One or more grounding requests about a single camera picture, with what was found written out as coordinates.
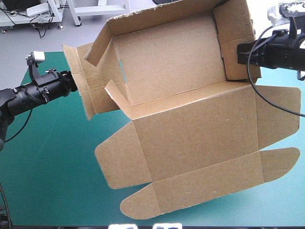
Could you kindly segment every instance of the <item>cardboard tab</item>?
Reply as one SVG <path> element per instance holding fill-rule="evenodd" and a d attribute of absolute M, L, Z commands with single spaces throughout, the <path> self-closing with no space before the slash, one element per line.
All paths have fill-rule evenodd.
<path fill-rule="evenodd" d="M 257 86 L 268 100 L 292 111 L 301 111 L 301 91 L 292 87 Z M 281 111 L 256 96 L 259 149 L 272 145 L 298 131 L 300 117 Z"/>
<path fill-rule="evenodd" d="M 133 219 L 149 219 L 162 214 L 152 184 L 122 201 L 120 209 Z"/>
<path fill-rule="evenodd" d="M 300 151 L 297 148 L 262 151 L 261 158 L 265 182 L 276 180 L 287 174 L 299 157 Z"/>
<path fill-rule="evenodd" d="M 132 118 L 132 106 L 128 100 L 122 95 L 118 87 L 112 80 L 105 87 L 106 92 L 118 107 L 126 114 L 127 117 Z"/>
<path fill-rule="evenodd" d="M 95 150 L 109 187 L 117 189 L 152 182 L 136 129 L 132 122 Z"/>

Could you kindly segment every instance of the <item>cardboard box wall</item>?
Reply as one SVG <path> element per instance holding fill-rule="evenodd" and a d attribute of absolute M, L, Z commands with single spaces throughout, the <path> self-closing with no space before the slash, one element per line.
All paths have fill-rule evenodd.
<path fill-rule="evenodd" d="M 295 164 L 297 149 L 260 150 L 295 133 L 299 118 L 227 81 L 247 78 L 236 46 L 250 40 L 245 0 L 183 0 L 112 18 L 93 44 L 64 46 L 88 118 L 120 108 L 131 119 L 96 149 L 110 187 L 152 182 L 122 202 L 124 214 L 152 218 L 277 179 Z M 298 89 L 260 90 L 300 110 Z"/>

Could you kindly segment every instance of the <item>black cable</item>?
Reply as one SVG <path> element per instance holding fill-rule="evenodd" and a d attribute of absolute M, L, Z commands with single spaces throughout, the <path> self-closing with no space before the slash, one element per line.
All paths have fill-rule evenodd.
<path fill-rule="evenodd" d="M 4 207 L 5 207 L 6 215 L 8 217 L 8 221 L 9 221 L 9 229 L 12 229 L 13 226 L 11 224 L 10 209 L 9 209 L 9 205 L 8 205 L 7 199 L 5 197 L 5 194 L 4 194 L 4 191 L 3 191 L 1 183 L 0 183 L 0 193 L 2 195 L 2 199 L 3 199 L 3 202 L 4 202 Z"/>
<path fill-rule="evenodd" d="M 266 30 L 264 30 L 264 32 L 259 36 L 258 40 L 255 42 L 254 46 L 252 47 L 250 53 L 249 53 L 249 58 L 248 58 L 248 62 L 247 62 L 247 72 L 248 72 L 248 78 L 249 78 L 249 81 L 251 83 L 251 86 L 253 87 L 253 89 L 255 90 L 255 92 L 263 99 L 265 100 L 267 103 L 269 103 L 271 106 L 274 106 L 275 108 L 277 109 L 280 109 L 282 111 L 285 111 L 285 112 L 288 112 L 290 114 L 293 114 L 293 115 L 297 115 L 297 116 L 300 116 L 300 117 L 305 117 L 305 114 L 302 114 L 302 113 L 298 113 L 298 112 L 295 112 L 295 111 L 292 111 L 292 110 L 289 110 L 285 107 L 282 107 L 282 106 L 279 106 L 273 102 L 271 102 L 270 100 L 266 99 L 260 92 L 259 90 L 256 88 L 254 82 L 253 82 L 253 79 L 252 79 L 252 76 L 251 76 L 251 71 L 250 71 L 250 60 L 251 60 L 251 56 L 252 56 L 252 53 L 253 51 L 255 50 L 256 46 L 258 45 L 258 43 L 261 41 L 263 35 L 269 31 L 270 29 L 272 29 L 273 26 L 270 26 L 269 28 L 267 28 Z"/>
<path fill-rule="evenodd" d="M 32 115 L 32 112 L 33 112 L 33 109 L 30 110 L 29 116 L 28 116 L 27 120 L 25 121 L 24 125 L 21 127 L 21 129 L 20 129 L 16 134 L 14 134 L 13 137 L 9 138 L 9 139 L 6 140 L 4 143 L 7 143 L 7 142 L 13 140 L 15 137 L 17 137 L 17 136 L 23 131 L 23 129 L 25 128 L 25 126 L 26 126 L 26 125 L 28 124 L 28 122 L 29 122 L 29 119 L 30 119 L 30 116 Z"/>
<path fill-rule="evenodd" d="M 54 13 L 52 14 L 51 18 L 49 19 L 48 24 L 47 24 L 47 26 L 46 26 L 46 29 L 44 30 L 43 35 L 41 35 L 41 31 L 40 31 L 38 28 L 35 28 L 35 29 L 38 31 L 39 37 L 40 37 L 40 38 L 43 38 L 43 37 L 46 35 L 47 30 L 50 29 L 49 26 L 50 26 L 50 24 L 52 23 L 53 19 L 54 19 Z"/>

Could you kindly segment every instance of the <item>electrical cable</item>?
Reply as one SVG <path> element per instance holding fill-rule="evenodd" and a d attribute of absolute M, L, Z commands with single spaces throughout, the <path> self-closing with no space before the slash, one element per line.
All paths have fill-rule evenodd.
<path fill-rule="evenodd" d="M 13 137 L 9 138 L 9 139 L 6 140 L 4 143 L 7 143 L 7 142 L 13 140 L 15 137 L 17 137 L 17 136 L 23 131 L 23 129 L 25 128 L 25 126 L 28 124 L 28 122 L 29 122 L 29 120 L 30 120 L 30 117 L 31 117 L 31 115 L 32 115 L 32 112 L 33 112 L 33 109 L 30 110 L 29 116 L 28 116 L 27 120 L 25 121 L 24 125 L 21 127 L 21 129 L 20 129 L 16 134 L 14 134 Z"/>
<path fill-rule="evenodd" d="M 6 215 L 8 217 L 8 221 L 9 221 L 9 229 L 13 229 L 13 226 L 11 224 L 9 205 L 8 205 L 7 199 L 5 197 L 5 194 L 4 194 L 3 187 L 1 185 L 1 183 L 0 183 L 0 193 L 2 195 L 2 199 L 3 199 L 3 202 L 4 202 L 4 207 L 5 207 Z"/>
<path fill-rule="evenodd" d="M 302 113 L 298 113 L 298 112 L 295 112 L 295 111 L 292 111 L 292 110 L 289 110 L 285 107 L 282 107 L 282 106 L 279 106 L 275 103 L 273 103 L 272 101 L 266 99 L 260 92 L 259 90 L 256 88 L 254 82 L 253 82 L 253 79 L 252 79 L 252 76 L 251 76 L 251 71 L 250 71 L 250 61 L 251 61 L 251 56 L 254 52 L 254 50 L 256 49 L 258 43 L 261 41 L 263 35 L 268 32 L 270 29 L 272 29 L 273 26 L 270 26 L 269 28 L 267 28 L 266 30 L 263 31 L 263 33 L 259 36 L 258 40 L 255 42 L 254 46 L 252 47 L 250 53 L 249 53 L 249 58 L 248 58 L 248 62 L 247 62 L 247 73 L 248 73 L 248 78 L 249 78 L 249 81 L 251 83 L 251 86 L 253 87 L 254 91 L 263 99 L 265 100 L 267 103 L 269 103 L 271 106 L 277 108 L 277 109 L 280 109 L 282 111 L 285 111 L 285 112 L 288 112 L 290 114 L 293 114 L 293 115 L 297 115 L 297 116 L 300 116 L 300 117 L 305 117 L 305 114 L 302 114 Z"/>
<path fill-rule="evenodd" d="M 54 19 L 54 13 L 52 13 L 52 16 L 51 16 L 51 18 L 50 18 L 49 21 L 48 21 L 48 24 L 47 24 L 47 26 L 46 26 L 46 29 L 45 29 L 43 35 L 41 35 L 41 31 L 40 31 L 38 28 L 35 28 L 35 29 L 38 31 L 39 37 L 40 37 L 40 38 L 43 38 L 43 37 L 46 35 L 47 30 L 50 29 L 50 24 L 52 23 L 53 19 Z"/>
<path fill-rule="evenodd" d="M 11 12 L 9 12 L 9 11 L 7 11 L 7 10 L 5 10 L 5 9 L 2 9 L 2 8 L 0 8 L 0 10 L 8 17 L 8 19 L 13 23 L 13 25 L 19 26 L 19 27 L 26 27 L 26 26 L 28 26 L 28 25 L 19 25 L 19 24 L 16 24 L 16 23 L 10 18 L 10 16 L 8 15 L 8 13 L 11 13 Z M 50 27 L 50 24 L 52 24 L 52 21 L 53 21 L 54 16 L 55 16 L 54 13 L 51 14 L 51 10 L 49 10 L 49 15 L 48 15 L 47 18 L 46 18 L 46 17 L 43 17 L 43 16 L 41 16 L 41 15 L 40 15 L 40 17 L 39 17 L 38 15 L 29 17 L 29 16 L 27 16 L 27 15 L 25 15 L 25 14 L 19 13 L 18 11 L 16 11 L 16 12 L 17 12 L 17 13 L 16 13 L 17 15 L 20 15 L 20 16 L 23 16 L 23 17 L 27 17 L 27 18 L 32 18 L 32 19 L 30 20 L 30 22 L 29 22 L 30 25 L 32 25 L 32 21 L 33 21 L 34 19 L 36 19 L 36 18 L 42 18 L 42 19 L 44 19 L 44 20 L 48 20 L 48 22 L 47 22 L 48 25 L 47 25 L 47 27 L 46 27 L 46 29 L 45 29 L 43 35 L 41 35 L 41 31 L 38 29 L 40 26 L 43 25 L 43 23 L 42 23 L 39 27 L 34 27 L 34 29 L 38 31 L 39 37 L 40 37 L 40 38 L 45 37 L 47 30 L 51 30 L 51 29 L 54 29 L 54 28 L 56 27 L 56 26 L 54 26 L 54 27 L 52 27 L 52 28 Z"/>

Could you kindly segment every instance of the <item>cardboard flap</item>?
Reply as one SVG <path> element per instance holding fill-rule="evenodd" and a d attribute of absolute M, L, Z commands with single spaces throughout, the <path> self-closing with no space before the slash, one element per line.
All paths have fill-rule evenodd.
<path fill-rule="evenodd" d="M 287 174 L 299 157 L 300 151 L 297 148 L 262 151 L 261 158 L 265 182 L 276 180 Z"/>
<path fill-rule="evenodd" d="M 225 0 L 182 0 L 111 18 L 95 40 L 86 59 L 97 66 L 113 36 L 140 31 L 212 10 Z"/>
<path fill-rule="evenodd" d="M 197 205 L 277 179 L 293 167 L 298 156 L 294 148 L 258 151 L 153 182 L 123 200 L 121 210 L 134 219 L 149 219 L 158 213 L 156 199 L 161 214 Z"/>
<path fill-rule="evenodd" d="M 112 80 L 110 80 L 109 83 L 106 85 L 105 90 L 110 96 L 110 98 L 114 100 L 118 107 L 124 112 L 124 114 L 131 119 L 132 106 L 130 105 L 128 100 L 122 95 L 122 93 Z"/>
<path fill-rule="evenodd" d="M 100 144 L 95 150 L 95 156 L 111 188 L 152 181 L 133 122 Z"/>
<path fill-rule="evenodd" d="M 246 66 L 237 62 L 237 45 L 255 40 L 247 0 L 230 0 L 213 10 L 218 38 L 228 80 L 247 78 Z M 253 78 L 260 78 L 260 68 L 251 66 Z"/>
<path fill-rule="evenodd" d="M 113 79 L 116 81 L 117 86 L 121 87 L 121 91 L 124 92 L 125 90 L 125 88 L 122 88 L 124 85 L 123 80 L 121 79 L 120 81 L 120 77 L 122 78 L 120 68 L 115 65 L 117 60 L 113 60 L 115 55 L 113 57 L 111 50 L 108 50 L 107 52 L 107 63 L 103 68 L 100 66 L 94 67 L 84 59 L 84 56 L 91 45 L 92 44 L 86 44 L 78 48 L 63 45 L 63 51 L 82 97 L 86 115 L 89 120 L 97 113 L 119 109 L 104 89 L 106 81 L 108 82 L 109 79 Z"/>
<path fill-rule="evenodd" d="M 67 58 L 68 64 L 70 66 L 73 79 L 81 95 L 87 118 L 91 120 L 92 117 L 96 114 L 96 112 L 93 106 L 90 90 L 81 67 L 81 62 L 78 56 L 77 49 L 69 47 L 67 45 L 63 45 L 62 47 L 64 54 Z"/>
<path fill-rule="evenodd" d="M 300 112 L 301 91 L 291 87 L 257 86 L 268 100 L 290 110 Z M 259 149 L 276 143 L 298 131 L 300 117 L 279 110 L 256 95 Z"/>

